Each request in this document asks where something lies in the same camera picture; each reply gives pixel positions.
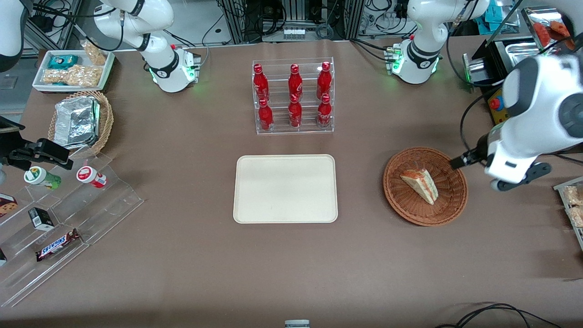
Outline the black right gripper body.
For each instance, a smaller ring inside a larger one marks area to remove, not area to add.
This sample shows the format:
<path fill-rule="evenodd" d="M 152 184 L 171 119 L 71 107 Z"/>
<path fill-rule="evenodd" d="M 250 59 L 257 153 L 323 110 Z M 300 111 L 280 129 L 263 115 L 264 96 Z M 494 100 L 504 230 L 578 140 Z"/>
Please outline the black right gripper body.
<path fill-rule="evenodd" d="M 1 145 L 0 164 L 13 166 L 21 170 L 29 170 L 31 163 L 41 163 L 42 158 L 36 153 L 36 143 L 25 143 L 21 147 Z"/>

